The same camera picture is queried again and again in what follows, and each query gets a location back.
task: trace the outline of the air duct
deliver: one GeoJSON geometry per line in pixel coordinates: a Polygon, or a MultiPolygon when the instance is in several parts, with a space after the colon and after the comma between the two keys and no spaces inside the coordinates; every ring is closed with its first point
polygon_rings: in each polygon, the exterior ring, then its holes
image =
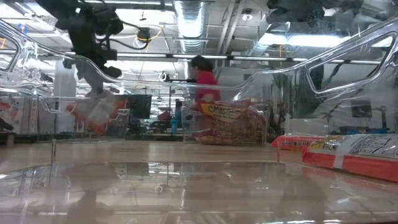
{"type": "MultiPolygon", "coordinates": [[[[198,39],[205,33],[206,3],[200,1],[175,1],[178,35],[185,54],[202,54],[205,43],[198,39]]],[[[185,78],[189,78],[188,63],[185,62],[185,78]]]]}

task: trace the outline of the red shirt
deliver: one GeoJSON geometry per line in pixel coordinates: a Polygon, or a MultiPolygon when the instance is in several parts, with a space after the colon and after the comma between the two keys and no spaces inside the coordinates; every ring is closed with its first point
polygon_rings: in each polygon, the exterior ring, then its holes
{"type": "MultiPolygon", "coordinates": [[[[217,80],[214,78],[213,73],[211,72],[200,72],[197,84],[199,85],[218,85],[217,80]]],[[[220,91],[214,89],[197,89],[197,94],[195,99],[200,100],[203,98],[203,95],[211,94],[213,95],[213,101],[219,101],[221,99],[220,91]]]]}

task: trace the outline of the label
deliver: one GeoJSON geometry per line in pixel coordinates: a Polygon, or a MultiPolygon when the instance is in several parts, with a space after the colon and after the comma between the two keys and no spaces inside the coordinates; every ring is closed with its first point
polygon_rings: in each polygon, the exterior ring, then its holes
{"type": "Polygon", "coordinates": [[[337,147],[344,141],[344,136],[328,136],[326,139],[317,140],[311,143],[309,149],[337,150],[337,147]]]}
{"type": "Polygon", "coordinates": [[[232,108],[229,106],[202,103],[203,114],[219,119],[223,122],[235,122],[245,111],[245,109],[232,108]]]}
{"type": "Polygon", "coordinates": [[[346,154],[397,159],[398,134],[356,134],[341,145],[346,154]]]}

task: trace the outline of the cable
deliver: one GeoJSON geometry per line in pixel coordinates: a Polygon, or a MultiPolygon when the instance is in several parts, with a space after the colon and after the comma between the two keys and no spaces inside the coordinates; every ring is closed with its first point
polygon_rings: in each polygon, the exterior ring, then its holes
{"type": "Polygon", "coordinates": [[[128,22],[124,22],[124,21],[121,21],[121,22],[122,22],[123,24],[127,25],[127,26],[135,27],[135,28],[137,28],[137,29],[139,29],[139,30],[142,29],[141,27],[139,27],[139,26],[137,26],[137,25],[134,25],[134,24],[131,24],[131,23],[128,23],[128,22]]]}
{"type": "Polygon", "coordinates": [[[145,64],[145,61],[142,62],[141,71],[139,72],[139,76],[137,78],[137,81],[139,81],[139,79],[141,78],[142,69],[144,68],[144,64],[145,64]]]}
{"type": "Polygon", "coordinates": [[[160,30],[158,31],[158,33],[157,33],[154,37],[149,38],[148,40],[153,40],[153,39],[155,39],[155,38],[158,38],[158,36],[159,36],[160,33],[162,32],[162,30],[163,30],[163,28],[160,27],[160,30]]]}
{"type": "Polygon", "coordinates": [[[130,49],[133,49],[133,50],[143,50],[149,45],[149,41],[147,41],[143,47],[137,48],[137,47],[133,47],[133,46],[130,46],[128,44],[125,44],[125,43],[121,42],[120,40],[109,39],[109,41],[116,42],[118,44],[121,44],[121,45],[123,45],[123,46],[125,46],[127,48],[130,48],[130,49]]]}

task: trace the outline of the packaged food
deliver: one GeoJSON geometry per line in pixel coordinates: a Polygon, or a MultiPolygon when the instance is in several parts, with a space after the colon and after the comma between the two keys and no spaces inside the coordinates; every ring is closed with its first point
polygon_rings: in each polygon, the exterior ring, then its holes
{"type": "Polygon", "coordinates": [[[304,151],[312,142],[326,139],[322,136],[279,136],[271,143],[272,147],[280,149],[304,151]]]}
{"type": "Polygon", "coordinates": [[[241,144],[243,138],[232,134],[227,131],[217,131],[214,129],[199,131],[193,133],[194,137],[198,142],[202,144],[217,144],[217,145],[237,145],[241,144]]]}
{"type": "Polygon", "coordinates": [[[86,121],[95,132],[104,132],[105,124],[118,112],[125,108],[126,100],[120,100],[112,94],[104,98],[85,98],[71,103],[67,110],[71,112],[78,121],[86,121]]]}
{"type": "Polygon", "coordinates": [[[198,100],[197,105],[204,116],[201,119],[201,126],[209,129],[250,134],[258,126],[261,128],[265,126],[264,114],[250,106],[250,100],[231,102],[198,100]]]}
{"type": "Polygon", "coordinates": [[[315,141],[303,162],[398,182],[398,134],[330,136],[315,141]]]}

